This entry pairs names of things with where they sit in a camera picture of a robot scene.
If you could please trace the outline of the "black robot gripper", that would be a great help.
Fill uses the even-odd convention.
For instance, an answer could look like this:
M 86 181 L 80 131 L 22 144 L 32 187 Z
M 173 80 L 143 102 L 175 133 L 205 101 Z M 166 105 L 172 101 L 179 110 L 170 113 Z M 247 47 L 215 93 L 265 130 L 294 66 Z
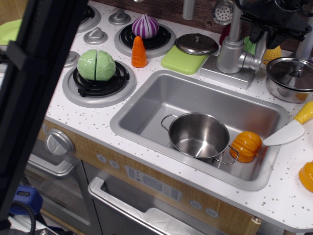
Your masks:
M 251 3 L 243 6 L 241 19 L 251 23 L 249 40 L 257 44 L 268 32 L 267 49 L 275 49 L 287 38 L 304 40 L 312 27 L 297 13 L 302 3 Z

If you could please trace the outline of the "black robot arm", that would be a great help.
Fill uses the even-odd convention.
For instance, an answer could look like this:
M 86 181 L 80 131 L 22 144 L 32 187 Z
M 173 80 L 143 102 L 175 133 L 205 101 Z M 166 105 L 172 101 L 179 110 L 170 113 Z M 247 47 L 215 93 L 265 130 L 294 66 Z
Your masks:
M 235 2 L 243 12 L 241 20 L 251 23 L 250 41 L 255 44 L 266 33 L 267 49 L 275 49 L 287 39 L 302 42 L 313 29 L 297 13 L 305 4 L 303 0 Z

